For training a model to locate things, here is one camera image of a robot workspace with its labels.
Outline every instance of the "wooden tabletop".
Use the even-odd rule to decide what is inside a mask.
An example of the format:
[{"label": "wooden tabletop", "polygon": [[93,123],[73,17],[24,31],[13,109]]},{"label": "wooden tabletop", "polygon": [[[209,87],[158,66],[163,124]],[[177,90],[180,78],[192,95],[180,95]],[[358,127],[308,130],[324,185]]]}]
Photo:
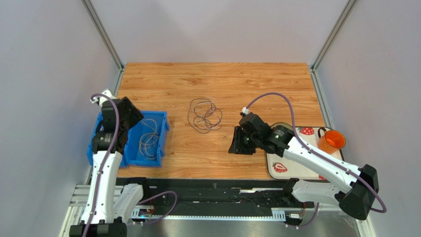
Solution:
[{"label": "wooden tabletop", "polygon": [[[140,110],[167,111],[170,131],[162,168],[130,166],[119,177],[270,179],[263,151],[228,154],[241,109],[266,92],[286,95],[297,126],[324,126],[304,63],[128,63],[118,97]],[[222,128],[200,134],[189,126],[190,101],[209,96],[223,112]],[[269,125],[291,124],[287,103],[267,96],[250,107]]]}]

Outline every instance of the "blue basket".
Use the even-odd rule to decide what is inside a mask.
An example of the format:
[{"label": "blue basket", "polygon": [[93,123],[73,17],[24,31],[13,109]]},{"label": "blue basket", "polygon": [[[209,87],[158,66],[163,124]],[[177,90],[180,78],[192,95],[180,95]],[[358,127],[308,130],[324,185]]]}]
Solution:
[{"label": "blue basket", "polygon": [[[169,131],[169,124],[167,121],[167,113],[161,111],[142,111],[144,115],[144,119],[142,119],[136,126],[131,128],[128,132],[128,141],[124,148],[122,162],[120,163],[120,167],[127,167],[128,164],[130,165],[138,165],[138,166],[159,166],[162,167],[162,157],[165,156],[164,147],[167,141],[167,133]],[[159,141],[157,146],[151,147],[150,150],[147,149],[147,152],[156,154],[154,159],[149,159],[142,155],[139,150],[139,140],[145,133],[154,132],[153,129],[145,126],[142,122],[145,122],[145,119],[153,119],[157,122],[157,133],[159,135]],[[92,138],[95,136],[95,130],[98,124],[102,121],[102,113],[98,114],[98,118],[95,123],[95,128],[92,132],[91,141],[89,142],[88,149],[86,151],[86,156],[88,157],[89,164],[93,164],[93,152],[92,152]],[[150,121],[146,121],[148,125],[154,127]]]}]

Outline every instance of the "orange cup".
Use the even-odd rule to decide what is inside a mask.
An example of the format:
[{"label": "orange cup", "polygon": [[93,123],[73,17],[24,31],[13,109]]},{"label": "orange cup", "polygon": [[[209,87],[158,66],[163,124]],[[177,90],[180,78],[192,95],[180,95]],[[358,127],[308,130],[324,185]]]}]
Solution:
[{"label": "orange cup", "polygon": [[[321,136],[320,130],[322,130],[325,135]],[[336,130],[326,131],[324,127],[321,127],[317,130],[317,135],[319,135],[320,138],[317,143],[319,149],[328,154],[333,154],[335,151],[343,148],[346,144],[345,137]]]}]

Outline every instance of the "metal floor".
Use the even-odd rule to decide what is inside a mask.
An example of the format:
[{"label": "metal floor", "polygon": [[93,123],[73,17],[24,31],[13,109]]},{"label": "metal floor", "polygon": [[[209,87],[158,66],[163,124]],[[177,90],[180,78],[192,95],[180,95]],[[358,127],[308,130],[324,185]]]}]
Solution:
[{"label": "metal floor", "polygon": [[[308,211],[306,223],[312,216]],[[272,221],[162,220],[149,226],[130,225],[128,237],[360,237],[354,218],[343,212],[319,212],[307,228],[292,230]]]}]

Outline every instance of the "white wall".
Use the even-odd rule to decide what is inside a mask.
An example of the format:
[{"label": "white wall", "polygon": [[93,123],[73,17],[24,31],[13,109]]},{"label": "white wall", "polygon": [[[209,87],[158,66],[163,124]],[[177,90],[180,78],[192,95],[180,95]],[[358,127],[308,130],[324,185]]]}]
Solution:
[{"label": "white wall", "polygon": [[345,159],[378,170],[379,237],[421,231],[420,65],[421,1],[361,0],[319,70]]},{"label": "white wall", "polygon": [[93,0],[126,62],[312,64],[347,0]]},{"label": "white wall", "polygon": [[0,236],[57,236],[118,71],[79,0],[0,1]]}]

